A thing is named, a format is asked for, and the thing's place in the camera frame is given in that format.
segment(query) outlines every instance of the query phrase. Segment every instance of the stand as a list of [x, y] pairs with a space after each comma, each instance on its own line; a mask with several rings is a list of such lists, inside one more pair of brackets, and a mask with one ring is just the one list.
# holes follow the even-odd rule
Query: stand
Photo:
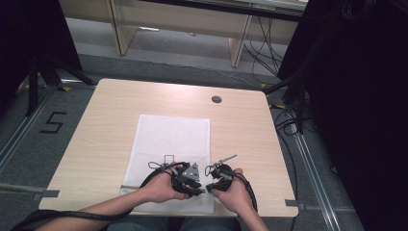
[[281, 83], [263, 90], [264, 94], [273, 93], [285, 86], [288, 86], [288, 90], [283, 96], [283, 101], [287, 105], [295, 105], [297, 107], [295, 120], [297, 131], [303, 134], [302, 120], [304, 111], [304, 97], [305, 97], [305, 84], [304, 81], [313, 74], [314, 69], [317, 66], [318, 61], [323, 57], [327, 51], [331, 41], [338, 34], [340, 25], [342, 23], [342, 9], [347, 0], [340, 1], [332, 14], [329, 17], [329, 21], [323, 26], [317, 40], [313, 43], [313, 46], [307, 53], [300, 67], [296, 70], [294, 75], [286, 78]]
[[67, 64], [64, 64], [55, 57], [46, 54], [35, 55], [30, 61], [29, 107], [26, 116], [29, 116], [38, 104], [38, 72], [41, 74], [46, 85], [58, 86], [61, 83], [61, 78], [57, 73], [57, 67], [62, 68], [87, 85], [96, 85], [96, 82], [94, 82], [78, 70], [71, 68]]

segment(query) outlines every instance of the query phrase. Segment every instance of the white paper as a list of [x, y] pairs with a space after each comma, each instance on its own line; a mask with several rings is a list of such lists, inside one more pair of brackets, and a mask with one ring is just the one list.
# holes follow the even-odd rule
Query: white paper
[[[149, 162], [163, 164], [187, 162], [198, 164], [202, 189], [213, 183], [205, 176], [204, 169], [210, 164], [210, 119], [186, 118], [164, 115], [140, 115], [131, 157], [123, 179], [120, 194], [129, 193], [126, 187], [139, 187], [154, 169]], [[139, 212], [172, 214], [212, 214], [214, 197], [203, 193], [187, 200], [169, 200], [165, 203], [146, 203], [134, 209]]]

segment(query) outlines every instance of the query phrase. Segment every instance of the hole in table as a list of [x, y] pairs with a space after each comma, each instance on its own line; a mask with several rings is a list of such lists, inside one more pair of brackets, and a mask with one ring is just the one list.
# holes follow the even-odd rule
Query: hole in table
[[217, 96], [217, 95], [214, 95], [214, 96], [211, 98], [211, 100], [213, 100], [213, 102], [215, 102], [215, 103], [220, 103], [220, 102], [222, 101], [222, 98], [219, 97], [219, 96]]

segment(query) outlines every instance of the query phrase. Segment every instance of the hand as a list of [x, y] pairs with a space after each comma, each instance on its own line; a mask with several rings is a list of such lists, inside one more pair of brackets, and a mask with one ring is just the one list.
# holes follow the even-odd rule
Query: hand
[[[242, 174], [242, 169], [237, 168], [234, 172]], [[229, 211], [236, 213], [238, 216], [248, 210], [254, 210], [251, 197], [245, 185], [237, 177], [234, 177], [227, 192], [211, 190], [211, 193], [218, 198]]]
[[171, 187], [171, 169], [167, 169], [168, 173], [160, 173], [153, 177], [139, 191], [144, 191], [147, 197], [147, 202], [162, 203], [170, 199], [187, 199], [189, 196], [185, 193], [175, 191]]

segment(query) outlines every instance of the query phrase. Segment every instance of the desk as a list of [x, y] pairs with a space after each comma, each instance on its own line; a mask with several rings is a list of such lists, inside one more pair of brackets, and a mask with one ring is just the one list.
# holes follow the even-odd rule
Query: desk
[[[231, 65], [238, 66], [244, 40], [264, 41], [258, 20], [252, 16], [171, 6], [137, 0], [59, 0], [65, 17], [108, 22], [112, 24], [118, 55], [125, 55], [138, 26], [225, 37], [230, 47]], [[295, 0], [217, 0], [236, 6], [286, 10], [302, 13], [306, 3]], [[261, 23], [268, 30], [267, 18]], [[297, 22], [273, 19], [271, 42], [288, 45]]]
[[[49, 184], [59, 196], [43, 198], [40, 209], [78, 210], [118, 196], [139, 115], [209, 118], [212, 162], [238, 154], [228, 165], [243, 168], [260, 216], [297, 215], [297, 207], [285, 205], [293, 189], [260, 91], [112, 79], [99, 82]], [[216, 202], [214, 216], [234, 215]]]

